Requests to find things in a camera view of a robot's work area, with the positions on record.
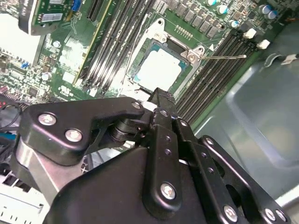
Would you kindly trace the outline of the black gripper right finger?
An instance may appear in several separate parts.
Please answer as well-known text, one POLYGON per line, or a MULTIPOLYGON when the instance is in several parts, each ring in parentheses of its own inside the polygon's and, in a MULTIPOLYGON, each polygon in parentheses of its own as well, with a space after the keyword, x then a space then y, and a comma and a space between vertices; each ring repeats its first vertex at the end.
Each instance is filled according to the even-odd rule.
POLYGON ((188 163, 205 221, 209 224, 290 224, 284 209, 210 136, 196 138, 177 114, 175 99, 163 94, 179 153, 188 163))

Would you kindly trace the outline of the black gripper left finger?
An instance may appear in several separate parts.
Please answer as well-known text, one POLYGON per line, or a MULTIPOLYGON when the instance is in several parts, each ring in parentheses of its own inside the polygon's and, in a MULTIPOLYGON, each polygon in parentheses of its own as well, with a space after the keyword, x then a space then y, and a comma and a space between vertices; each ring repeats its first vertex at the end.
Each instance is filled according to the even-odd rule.
POLYGON ((143 205, 153 217, 174 216, 183 194, 178 139, 164 93, 155 89, 144 103, 121 97, 29 106, 20 122, 20 178, 51 207, 71 181, 144 147, 143 205))

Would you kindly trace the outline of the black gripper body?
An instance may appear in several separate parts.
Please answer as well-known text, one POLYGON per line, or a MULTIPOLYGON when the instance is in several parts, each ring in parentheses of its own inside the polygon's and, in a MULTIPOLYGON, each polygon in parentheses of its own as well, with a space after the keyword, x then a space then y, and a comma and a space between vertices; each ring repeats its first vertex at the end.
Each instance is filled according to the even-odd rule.
POLYGON ((142 202, 148 150, 128 150, 71 181, 55 197, 46 224, 216 224, 196 192, 189 167, 180 164, 183 203, 170 219, 153 217, 142 202))

